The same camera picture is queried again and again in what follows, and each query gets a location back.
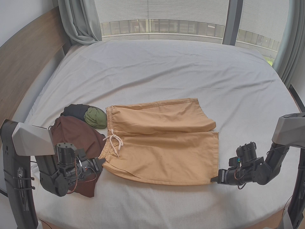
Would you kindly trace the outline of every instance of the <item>headboard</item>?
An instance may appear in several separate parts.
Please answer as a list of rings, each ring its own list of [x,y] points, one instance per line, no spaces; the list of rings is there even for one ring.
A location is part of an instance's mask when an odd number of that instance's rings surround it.
[[[68,41],[56,7],[0,47],[0,125],[12,119],[33,81]]]

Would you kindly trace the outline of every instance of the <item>brown shorts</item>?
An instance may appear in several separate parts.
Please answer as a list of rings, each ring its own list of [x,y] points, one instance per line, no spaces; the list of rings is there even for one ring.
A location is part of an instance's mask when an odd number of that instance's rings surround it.
[[[111,173],[162,185],[209,184],[218,172],[215,121],[197,98],[106,108],[109,138],[99,158]]]

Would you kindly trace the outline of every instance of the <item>curtain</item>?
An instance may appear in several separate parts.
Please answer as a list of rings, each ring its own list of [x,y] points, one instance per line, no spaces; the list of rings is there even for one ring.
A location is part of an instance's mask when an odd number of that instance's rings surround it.
[[[58,0],[63,27],[73,44],[92,44],[102,40],[94,0]]]
[[[273,68],[289,87],[304,48],[305,0],[289,0],[288,18]]]

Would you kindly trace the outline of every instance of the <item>clothing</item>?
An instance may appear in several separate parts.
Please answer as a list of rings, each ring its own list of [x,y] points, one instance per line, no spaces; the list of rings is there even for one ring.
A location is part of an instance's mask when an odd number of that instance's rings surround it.
[[[63,112],[60,116],[73,116],[77,119],[85,121],[84,115],[90,106],[84,104],[70,104],[68,107],[63,109]]]
[[[116,105],[106,113],[108,137],[99,158],[106,158],[109,172],[163,185],[209,184],[217,176],[216,123],[197,98]]]
[[[54,145],[63,142],[73,143],[77,149],[83,148],[88,158],[98,157],[106,142],[103,140],[105,138],[104,135],[73,116],[60,116],[57,118],[51,127],[51,132]],[[75,192],[89,198],[94,197],[95,183],[99,175],[100,173],[98,173],[94,181],[78,181]],[[86,180],[94,179],[94,177],[95,174],[92,174]]]
[[[89,107],[84,114],[84,119],[93,128],[105,129],[107,127],[107,115],[99,108]]]

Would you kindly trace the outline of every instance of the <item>bed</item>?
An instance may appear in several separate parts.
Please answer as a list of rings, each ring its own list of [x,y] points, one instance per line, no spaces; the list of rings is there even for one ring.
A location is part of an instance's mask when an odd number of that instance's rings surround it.
[[[265,156],[278,117],[299,112],[272,67],[254,50],[205,42],[127,40],[73,46],[36,99],[26,123],[48,127],[69,104],[105,109],[197,97],[219,132],[219,168],[254,141]],[[280,174],[242,190],[218,184],[144,184],[103,170],[95,196],[57,197],[35,179],[37,215],[61,228],[245,228],[281,210],[291,196],[299,150]]]

